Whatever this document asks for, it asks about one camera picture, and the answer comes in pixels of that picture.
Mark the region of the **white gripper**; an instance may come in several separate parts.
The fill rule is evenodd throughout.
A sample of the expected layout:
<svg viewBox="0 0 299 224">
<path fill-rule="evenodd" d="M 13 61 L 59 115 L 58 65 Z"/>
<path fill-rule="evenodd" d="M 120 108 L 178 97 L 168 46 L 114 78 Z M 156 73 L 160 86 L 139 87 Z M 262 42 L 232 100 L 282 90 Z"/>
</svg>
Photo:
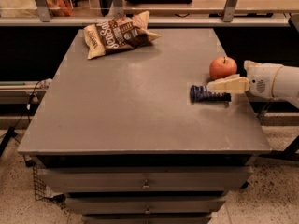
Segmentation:
<svg viewBox="0 0 299 224">
<path fill-rule="evenodd" d="M 274 80 L 282 67 L 282 64 L 256 63 L 246 60 L 244 61 L 244 68 L 247 77 L 233 74 L 209 82 L 206 88 L 210 92 L 232 94 L 242 94 L 249 90 L 254 96 L 266 99 L 273 98 Z"/>
</svg>

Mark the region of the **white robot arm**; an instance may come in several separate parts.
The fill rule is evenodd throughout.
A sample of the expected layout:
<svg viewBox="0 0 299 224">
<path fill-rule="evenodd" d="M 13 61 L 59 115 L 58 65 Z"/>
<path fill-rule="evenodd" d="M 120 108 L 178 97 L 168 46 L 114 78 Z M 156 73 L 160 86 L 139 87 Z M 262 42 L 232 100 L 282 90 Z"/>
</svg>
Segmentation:
<svg viewBox="0 0 299 224">
<path fill-rule="evenodd" d="M 249 91 L 264 99 L 286 101 L 299 108 L 299 68 L 277 63 L 244 61 L 246 75 L 231 75 L 209 82 L 210 92 L 240 94 Z"/>
</svg>

